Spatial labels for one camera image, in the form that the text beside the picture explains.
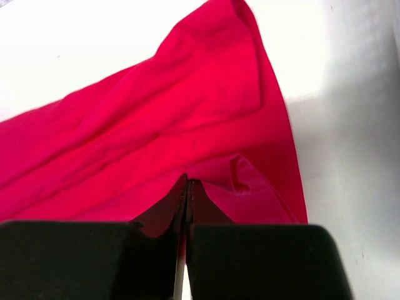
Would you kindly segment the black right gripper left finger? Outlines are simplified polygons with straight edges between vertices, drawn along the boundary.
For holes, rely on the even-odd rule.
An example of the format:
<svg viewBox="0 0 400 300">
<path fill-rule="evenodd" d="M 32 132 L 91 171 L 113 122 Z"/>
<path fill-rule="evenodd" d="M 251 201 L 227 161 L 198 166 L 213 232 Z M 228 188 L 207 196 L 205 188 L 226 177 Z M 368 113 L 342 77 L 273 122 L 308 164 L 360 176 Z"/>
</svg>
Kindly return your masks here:
<svg viewBox="0 0 400 300">
<path fill-rule="evenodd" d="M 187 186 L 128 222 L 1 224 L 1 298 L 181 299 Z"/>
</svg>

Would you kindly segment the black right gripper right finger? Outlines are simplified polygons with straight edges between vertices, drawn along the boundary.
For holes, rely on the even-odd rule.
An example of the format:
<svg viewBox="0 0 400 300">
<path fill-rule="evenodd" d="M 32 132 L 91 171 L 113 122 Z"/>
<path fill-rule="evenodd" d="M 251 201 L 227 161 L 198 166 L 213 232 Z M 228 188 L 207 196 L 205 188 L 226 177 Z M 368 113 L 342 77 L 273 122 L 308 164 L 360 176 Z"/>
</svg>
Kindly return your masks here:
<svg viewBox="0 0 400 300">
<path fill-rule="evenodd" d="M 332 236 L 316 225 L 236 224 L 199 181 L 187 194 L 193 299 L 351 299 Z"/>
</svg>

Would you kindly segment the red t shirt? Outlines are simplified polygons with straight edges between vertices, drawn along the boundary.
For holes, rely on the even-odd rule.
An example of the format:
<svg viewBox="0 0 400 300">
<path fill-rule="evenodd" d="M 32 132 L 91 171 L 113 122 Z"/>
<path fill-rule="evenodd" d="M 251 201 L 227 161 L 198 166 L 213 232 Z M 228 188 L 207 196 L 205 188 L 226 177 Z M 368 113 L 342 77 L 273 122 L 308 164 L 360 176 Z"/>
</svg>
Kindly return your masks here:
<svg viewBox="0 0 400 300">
<path fill-rule="evenodd" d="M 179 177 L 243 224 L 308 221 L 289 116 L 244 1 L 208 1 L 155 55 L 1 123 L 1 220 L 130 221 Z"/>
</svg>

